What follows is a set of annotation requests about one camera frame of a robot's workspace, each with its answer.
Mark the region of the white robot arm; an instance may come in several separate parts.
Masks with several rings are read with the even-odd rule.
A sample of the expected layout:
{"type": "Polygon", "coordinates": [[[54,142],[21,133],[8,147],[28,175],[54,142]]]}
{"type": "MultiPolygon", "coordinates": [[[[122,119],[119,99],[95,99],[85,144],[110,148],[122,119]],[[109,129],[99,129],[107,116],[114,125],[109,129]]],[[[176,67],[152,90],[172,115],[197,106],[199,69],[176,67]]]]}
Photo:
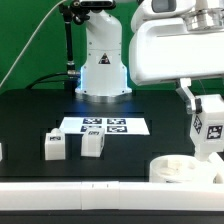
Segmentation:
{"type": "Polygon", "coordinates": [[[114,102],[131,93],[128,80],[139,86],[177,82],[188,112],[202,111],[189,86],[193,79],[224,75],[224,0],[143,0],[131,20],[128,66],[121,59],[120,22],[105,10],[88,15],[77,94],[114,102]]]}

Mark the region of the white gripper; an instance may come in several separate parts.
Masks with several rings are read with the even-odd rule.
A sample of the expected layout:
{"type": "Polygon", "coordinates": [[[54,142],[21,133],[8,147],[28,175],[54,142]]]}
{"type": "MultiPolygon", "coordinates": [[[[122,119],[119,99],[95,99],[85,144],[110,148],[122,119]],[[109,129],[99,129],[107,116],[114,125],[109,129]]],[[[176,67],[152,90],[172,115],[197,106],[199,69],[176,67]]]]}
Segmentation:
{"type": "Polygon", "coordinates": [[[189,89],[191,79],[224,75],[224,29],[189,32],[182,18],[144,22],[129,45],[129,69],[139,86],[178,79],[186,112],[199,114],[202,103],[189,89]]]}

